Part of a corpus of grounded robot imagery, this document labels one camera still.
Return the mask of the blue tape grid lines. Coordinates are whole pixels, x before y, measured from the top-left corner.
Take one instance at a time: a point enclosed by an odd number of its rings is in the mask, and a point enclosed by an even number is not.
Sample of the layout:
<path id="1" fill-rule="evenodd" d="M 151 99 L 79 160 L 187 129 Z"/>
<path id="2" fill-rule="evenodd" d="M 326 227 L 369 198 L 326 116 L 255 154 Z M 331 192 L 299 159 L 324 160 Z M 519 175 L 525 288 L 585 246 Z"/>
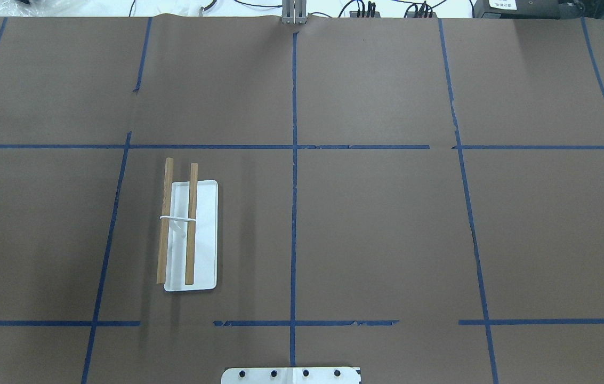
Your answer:
<path id="1" fill-rule="evenodd" d="M 290 365 L 604 383 L 604 20 L 0 19 L 0 383 Z"/>

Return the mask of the white mounting plate with bolts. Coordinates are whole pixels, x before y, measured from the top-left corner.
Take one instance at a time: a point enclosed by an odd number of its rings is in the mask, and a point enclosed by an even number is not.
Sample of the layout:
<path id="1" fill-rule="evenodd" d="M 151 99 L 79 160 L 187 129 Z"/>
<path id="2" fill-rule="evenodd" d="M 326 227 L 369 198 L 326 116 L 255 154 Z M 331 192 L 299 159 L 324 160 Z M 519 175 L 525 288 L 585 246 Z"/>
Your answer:
<path id="1" fill-rule="evenodd" d="M 221 383 L 361 383 L 358 367 L 234 367 Z"/>

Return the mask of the black box device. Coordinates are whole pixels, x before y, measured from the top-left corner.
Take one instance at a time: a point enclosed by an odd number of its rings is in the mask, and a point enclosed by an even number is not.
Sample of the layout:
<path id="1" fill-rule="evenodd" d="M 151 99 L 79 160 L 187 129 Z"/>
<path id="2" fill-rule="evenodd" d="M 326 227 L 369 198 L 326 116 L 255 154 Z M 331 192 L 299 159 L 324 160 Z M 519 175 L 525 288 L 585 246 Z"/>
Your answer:
<path id="1" fill-rule="evenodd" d="M 603 19 L 604 1 L 475 1 L 475 19 Z"/>

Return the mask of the white towel rack with wooden bars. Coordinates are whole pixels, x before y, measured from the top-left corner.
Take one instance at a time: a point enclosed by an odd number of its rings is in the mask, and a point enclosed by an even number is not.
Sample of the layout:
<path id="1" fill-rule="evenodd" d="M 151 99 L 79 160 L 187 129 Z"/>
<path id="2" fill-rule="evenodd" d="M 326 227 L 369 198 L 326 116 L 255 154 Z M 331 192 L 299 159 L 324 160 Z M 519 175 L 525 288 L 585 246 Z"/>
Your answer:
<path id="1" fill-rule="evenodd" d="M 169 293 L 212 290 L 218 284 L 219 185 L 174 180 L 174 160 L 165 158 L 156 284 Z"/>

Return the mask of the grey aluminium frame post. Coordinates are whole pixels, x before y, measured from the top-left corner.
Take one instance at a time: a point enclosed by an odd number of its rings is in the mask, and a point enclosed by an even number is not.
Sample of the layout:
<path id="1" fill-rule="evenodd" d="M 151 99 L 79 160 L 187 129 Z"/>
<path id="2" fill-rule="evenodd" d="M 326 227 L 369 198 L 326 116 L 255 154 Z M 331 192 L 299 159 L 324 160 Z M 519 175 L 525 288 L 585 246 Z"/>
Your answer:
<path id="1" fill-rule="evenodd" d="M 281 22 L 284 25 L 303 25 L 307 23 L 307 0 L 283 0 L 281 4 Z"/>

